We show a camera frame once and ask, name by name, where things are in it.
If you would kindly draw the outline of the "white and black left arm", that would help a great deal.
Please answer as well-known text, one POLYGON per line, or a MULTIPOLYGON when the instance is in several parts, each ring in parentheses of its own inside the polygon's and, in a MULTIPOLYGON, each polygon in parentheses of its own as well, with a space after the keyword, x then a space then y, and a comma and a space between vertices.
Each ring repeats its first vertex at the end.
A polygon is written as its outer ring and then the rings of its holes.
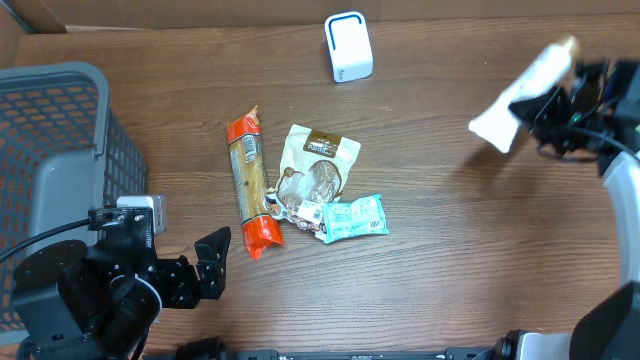
POLYGON ((92 209, 78 224, 102 239, 51 244, 14 272, 12 301, 28 332, 27 356, 137 358, 163 309, 193 309, 225 289, 227 227, 195 242, 198 261, 190 264, 184 256, 158 258, 150 208, 92 209))

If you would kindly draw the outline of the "teal snack packet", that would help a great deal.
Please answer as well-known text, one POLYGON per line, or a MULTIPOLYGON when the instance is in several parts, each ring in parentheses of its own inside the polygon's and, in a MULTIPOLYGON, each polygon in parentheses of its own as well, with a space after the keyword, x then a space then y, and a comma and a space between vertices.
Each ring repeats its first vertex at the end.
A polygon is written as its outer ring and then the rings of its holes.
POLYGON ((389 233, 379 194, 359 198, 351 203, 326 203, 322 207, 322 214, 322 230, 318 238, 325 244, 389 233))

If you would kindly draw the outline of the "white barcode scanner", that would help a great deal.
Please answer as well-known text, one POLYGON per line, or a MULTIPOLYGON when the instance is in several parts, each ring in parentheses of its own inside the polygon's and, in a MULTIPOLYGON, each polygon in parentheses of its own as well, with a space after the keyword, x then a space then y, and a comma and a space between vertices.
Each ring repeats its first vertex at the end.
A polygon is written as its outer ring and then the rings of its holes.
POLYGON ((336 83, 369 77, 373 73, 373 53, 366 19, 357 11, 328 17, 324 31, 336 83))

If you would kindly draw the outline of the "orange biscuit pack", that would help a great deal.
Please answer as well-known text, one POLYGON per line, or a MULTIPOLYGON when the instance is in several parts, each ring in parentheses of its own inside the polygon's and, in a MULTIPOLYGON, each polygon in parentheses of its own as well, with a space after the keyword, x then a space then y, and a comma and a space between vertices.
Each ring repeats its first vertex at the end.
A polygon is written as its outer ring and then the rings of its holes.
POLYGON ((278 221, 265 205, 268 190, 263 160, 259 106, 227 123, 226 136, 244 245, 253 260, 273 245, 283 245, 278 221))

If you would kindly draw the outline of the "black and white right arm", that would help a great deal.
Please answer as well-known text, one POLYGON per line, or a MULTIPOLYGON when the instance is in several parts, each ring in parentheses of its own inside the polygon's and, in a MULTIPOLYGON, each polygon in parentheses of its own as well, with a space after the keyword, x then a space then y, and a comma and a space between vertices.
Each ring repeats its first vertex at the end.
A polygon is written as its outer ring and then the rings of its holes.
POLYGON ((503 153, 525 128, 551 158, 589 152, 612 203, 619 288, 569 333, 513 330, 482 359, 636 359, 639 356, 639 64, 572 64, 539 57, 469 128, 503 153))

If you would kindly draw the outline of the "white tube with gold cap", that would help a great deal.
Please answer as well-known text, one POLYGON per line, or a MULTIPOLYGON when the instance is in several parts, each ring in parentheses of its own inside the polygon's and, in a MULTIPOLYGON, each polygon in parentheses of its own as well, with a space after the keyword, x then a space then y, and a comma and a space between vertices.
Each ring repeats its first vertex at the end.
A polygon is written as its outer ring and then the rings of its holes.
POLYGON ((578 53, 579 42, 573 35, 548 45, 492 105, 469 122, 468 129, 501 153, 508 153, 520 127, 509 106, 547 93, 567 74, 578 53))

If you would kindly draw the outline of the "beige brown snack pouch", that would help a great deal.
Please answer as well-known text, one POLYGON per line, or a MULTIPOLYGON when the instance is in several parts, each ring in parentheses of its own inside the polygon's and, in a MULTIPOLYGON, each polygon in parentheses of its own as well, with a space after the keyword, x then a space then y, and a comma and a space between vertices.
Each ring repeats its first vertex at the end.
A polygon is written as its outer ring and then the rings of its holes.
POLYGON ((323 207, 340 200, 360 150, 357 141, 294 124, 285 139, 278 181, 265 195, 269 214, 324 240, 323 207))

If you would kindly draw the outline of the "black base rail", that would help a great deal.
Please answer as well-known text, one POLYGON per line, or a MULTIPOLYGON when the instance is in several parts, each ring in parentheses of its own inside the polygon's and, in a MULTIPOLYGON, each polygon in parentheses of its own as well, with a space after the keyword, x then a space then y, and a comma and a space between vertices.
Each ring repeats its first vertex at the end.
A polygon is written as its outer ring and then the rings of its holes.
POLYGON ((449 347, 439 351, 318 351, 279 352, 274 349, 238 350, 219 338, 205 338, 178 346, 173 351, 147 352, 144 360, 473 360, 492 359, 492 347, 449 347))

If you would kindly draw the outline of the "grey plastic shopping basket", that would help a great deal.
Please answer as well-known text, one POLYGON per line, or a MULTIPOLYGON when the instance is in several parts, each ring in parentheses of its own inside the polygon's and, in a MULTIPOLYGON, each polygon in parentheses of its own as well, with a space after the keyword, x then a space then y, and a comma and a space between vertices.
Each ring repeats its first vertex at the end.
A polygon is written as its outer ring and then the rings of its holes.
MULTIPOLYGON (((108 80, 97 67, 2 70, 2 251, 146 191, 144 156, 112 110, 108 80)), ((2 261, 2 344, 80 334, 64 295, 83 253, 102 236, 68 228, 2 261)))

